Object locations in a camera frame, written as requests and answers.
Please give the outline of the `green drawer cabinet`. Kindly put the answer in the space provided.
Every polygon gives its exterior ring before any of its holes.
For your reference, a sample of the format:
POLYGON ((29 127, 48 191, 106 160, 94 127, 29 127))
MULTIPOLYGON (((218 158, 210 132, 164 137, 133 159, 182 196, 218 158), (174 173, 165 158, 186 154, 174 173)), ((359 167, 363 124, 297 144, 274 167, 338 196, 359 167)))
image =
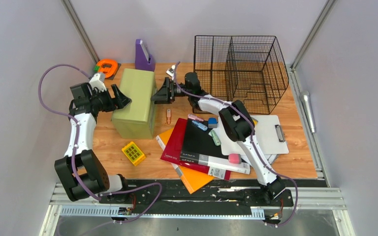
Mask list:
POLYGON ((111 121, 123 139, 151 140, 154 138, 155 105, 151 97, 156 93, 153 71, 126 68, 120 81, 120 91, 131 102, 112 113, 111 121))

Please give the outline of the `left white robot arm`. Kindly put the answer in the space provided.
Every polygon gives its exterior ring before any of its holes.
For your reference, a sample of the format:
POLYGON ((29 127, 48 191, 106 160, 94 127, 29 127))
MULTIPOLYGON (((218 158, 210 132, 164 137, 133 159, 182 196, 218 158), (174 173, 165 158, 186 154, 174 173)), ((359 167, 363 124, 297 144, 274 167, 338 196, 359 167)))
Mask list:
POLYGON ((71 134, 64 157, 55 161, 55 171, 71 201, 78 201, 103 192, 112 192, 119 203, 126 203, 131 190, 125 186, 121 174, 110 176, 93 151, 94 131, 100 112, 125 108, 131 99, 117 85, 111 86, 114 97, 107 88, 92 87, 81 83, 70 87, 73 100, 69 106, 71 134))

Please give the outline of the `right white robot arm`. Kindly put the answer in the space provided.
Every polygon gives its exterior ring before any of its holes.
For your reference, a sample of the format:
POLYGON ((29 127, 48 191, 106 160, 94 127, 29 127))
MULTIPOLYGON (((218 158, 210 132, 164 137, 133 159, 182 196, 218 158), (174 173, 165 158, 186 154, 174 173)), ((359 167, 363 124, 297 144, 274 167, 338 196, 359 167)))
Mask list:
POLYGON ((261 192, 263 202, 267 205, 276 204, 285 191, 285 184, 264 157, 255 136, 253 119, 244 104, 240 100, 229 102, 213 97, 202 89, 195 72, 187 73, 185 82, 180 84, 176 82, 174 74, 169 74, 151 100, 156 104, 171 104, 175 97, 183 96, 188 97, 193 108, 220 118, 226 136, 241 147, 256 173, 257 181, 264 187, 261 192))

